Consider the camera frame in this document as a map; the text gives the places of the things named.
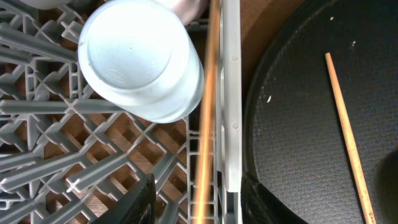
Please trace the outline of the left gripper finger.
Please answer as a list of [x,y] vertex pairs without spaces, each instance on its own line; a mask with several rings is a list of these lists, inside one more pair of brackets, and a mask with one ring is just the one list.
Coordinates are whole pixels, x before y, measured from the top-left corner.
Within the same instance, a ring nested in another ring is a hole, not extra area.
[[156,189],[153,174],[147,174],[91,224],[154,224]]

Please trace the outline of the blue cup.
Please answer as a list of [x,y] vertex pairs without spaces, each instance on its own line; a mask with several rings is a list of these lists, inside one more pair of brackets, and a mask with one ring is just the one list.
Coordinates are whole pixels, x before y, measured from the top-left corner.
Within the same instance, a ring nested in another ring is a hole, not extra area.
[[151,122],[188,116],[203,95],[203,66],[187,30],[156,1],[97,8],[82,28],[78,63],[97,94]]

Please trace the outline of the pink cup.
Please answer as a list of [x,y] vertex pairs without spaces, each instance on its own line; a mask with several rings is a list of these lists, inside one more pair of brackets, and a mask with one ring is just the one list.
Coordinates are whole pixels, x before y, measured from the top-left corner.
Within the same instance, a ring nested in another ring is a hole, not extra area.
[[199,18],[204,13],[209,3],[209,0],[156,1],[173,11],[185,26]]

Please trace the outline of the grey plate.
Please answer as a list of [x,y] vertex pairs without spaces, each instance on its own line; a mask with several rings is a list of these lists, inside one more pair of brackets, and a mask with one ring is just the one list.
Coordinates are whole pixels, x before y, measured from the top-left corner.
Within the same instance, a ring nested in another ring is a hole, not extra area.
[[72,0],[21,0],[21,2],[42,10],[53,9],[69,4]]

